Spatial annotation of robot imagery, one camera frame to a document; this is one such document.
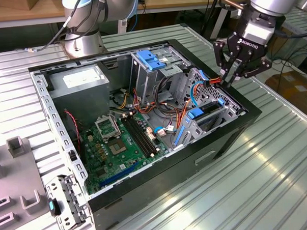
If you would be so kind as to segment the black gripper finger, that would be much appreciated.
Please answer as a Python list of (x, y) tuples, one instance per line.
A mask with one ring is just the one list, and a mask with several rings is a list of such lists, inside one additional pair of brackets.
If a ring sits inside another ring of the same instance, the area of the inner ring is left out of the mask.
[(241, 62), (231, 77), (231, 84), (234, 81), (240, 80), (241, 78), (250, 78), (252, 76), (260, 74), (270, 69), (271, 67), (271, 60), (267, 57), (262, 57), (260, 60), (250, 63)]
[[(229, 51), (229, 59), (226, 60), (223, 49), (224, 47), (228, 47)], [(230, 69), (232, 68), (233, 63), (236, 61), (237, 56), (239, 55), (239, 46), (232, 45), (230, 48), (228, 46), (227, 40), (216, 40), (213, 43), (213, 50), (216, 59), (216, 63), (219, 67), (221, 67), (221, 84), (223, 84), (228, 76)]]

